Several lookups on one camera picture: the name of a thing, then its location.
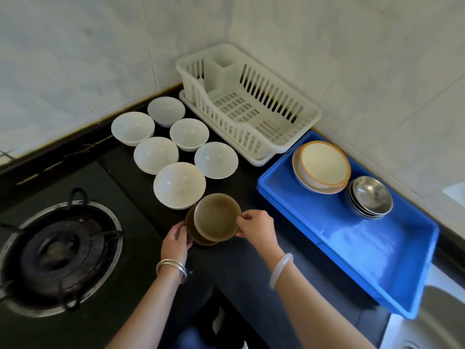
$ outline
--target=hand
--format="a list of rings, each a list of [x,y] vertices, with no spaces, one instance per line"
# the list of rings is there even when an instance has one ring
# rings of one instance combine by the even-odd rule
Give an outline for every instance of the hand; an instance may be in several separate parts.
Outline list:
[[[192,246],[192,240],[187,236],[184,221],[172,226],[161,245],[161,259],[167,258],[186,265],[187,250]]]
[[[269,251],[281,250],[276,240],[273,218],[266,211],[245,211],[237,217],[236,222],[240,227],[237,236],[246,237],[262,257]]]

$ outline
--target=stainless steel sink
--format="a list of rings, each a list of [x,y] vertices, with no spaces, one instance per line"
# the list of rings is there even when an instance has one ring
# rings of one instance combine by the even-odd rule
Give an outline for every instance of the stainless steel sink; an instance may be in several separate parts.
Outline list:
[[[465,289],[432,265],[415,320],[391,315],[380,349],[465,349]]]

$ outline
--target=dish rack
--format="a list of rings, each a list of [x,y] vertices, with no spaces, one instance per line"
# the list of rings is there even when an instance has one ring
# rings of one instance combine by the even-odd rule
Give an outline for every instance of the dish rack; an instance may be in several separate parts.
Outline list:
[[[321,109],[235,46],[220,44],[176,61],[180,99],[251,164],[286,152]]]

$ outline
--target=silver bracelet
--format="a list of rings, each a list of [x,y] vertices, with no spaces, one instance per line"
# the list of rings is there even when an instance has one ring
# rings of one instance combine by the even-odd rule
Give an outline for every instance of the silver bracelet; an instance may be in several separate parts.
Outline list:
[[[157,269],[157,276],[158,276],[158,274],[159,274],[159,272],[160,272],[160,267],[161,267],[162,265],[164,265],[164,264],[169,264],[170,266],[176,267],[178,270],[181,271],[181,273],[182,273],[182,280],[181,280],[181,283],[180,283],[180,284],[182,284],[182,283],[184,283],[184,282],[186,281],[186,279],[187,279],[187,272],[186,272],[186,269],[184,268],[184,266],[183,266],[181,263],[179,263],[178,261],[171,260],[171,259],[169,259],[169,258],[167,258],[167,259],[165,259],[165,260],[161,260],[160,262],[158,262],[157,268],[156,268],[156,269]]]

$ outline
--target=bowl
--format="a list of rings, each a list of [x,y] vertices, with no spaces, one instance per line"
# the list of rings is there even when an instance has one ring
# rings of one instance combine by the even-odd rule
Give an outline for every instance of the bowl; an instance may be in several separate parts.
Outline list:
[[[388,214],[394,202],[392,195],[381,182],[371,176],[360,176],[352,183],[353,196],[369,213]]]
[[[127,146],[135,147],[154,135],[155,123],[143,112],[131,111],[118,116],[112,123],[114,138]]]
[[[311,191],[311,192],[316,192],[316,193],[322,193],[322,194],[334,194],[334,193],[338,193],[338,192],[341,192],[342,190],[344,190],[344,188],[346,187],[346,185],[341,185],[339,187],[325,187],[325,188],[317,188],[317,187],[311,187],[311,186],[308,186],[304,179],[302,177],[300,177],[300,172],[299,172],[299,154],[300,154],[300,147],[298,147],[294,154],[292,155],[292,167],[293,167],[293,170],[294,170],[294,175],[297,179],[297,181],[299,182],[299,184],[304,187],[305,189]]]
[[[197,229],[195,228],[194,224],[194,211],[195,211],[195,206],[192,206],[191,209],[189,209],[189,212],[187,212],[186,215],[186,229],[187,229],[187,234],[191,237],[191,239],[202,246],[212,246],[216,245],[218,242],[217,241],[210,241],[206,238],[204,238],[202,235],[199,234]]]
[[[235,199],[224,193],[212,193],[195,206],[195,228],[207,240],[225,241],[239,231],[236,218],[240,214],[240,206]]]
[[[384,217],[384,215],[376,215],[376,214],[372,214],[372,213],[365,211],[363,207],[359,205],[357,200],[353,197],[352,185],[353,185],[353,181],[347,184],[346,193],[344,194],[346,204],[349,206],[349,209],[352,212],[354,212],[356,215],[361,216],[363,218],[367,218],[367,219],[376,220],[376,219],[380,219]]]
[[[170,129],[172,141],[186,152],[195,152],[206,143],[209,136],[206,124],[197,119],[179,120]]]
[[[347,184],[351,174],[349,160],[341,150],[323,141],[306,143],[300,149],[299,172],[313,188]]]
[[[159,97],[150,102],[147,111],[158,125],[171,127],[176,121],[184,117],[186,107],[176,98]]]
[[[236,171],[239,158],[227,144],[208,142],[195,152],[194,163],[206,177],[224,179]]]
[[[165,137],[147,138],[134,149],[134,161],[147,174],[156,175],[178,159],[178,147]]]
[[[193,164],[178,162],[160,170],[154,181],[157,199],[171,209],[193,206],[204,194],[205,176]]]

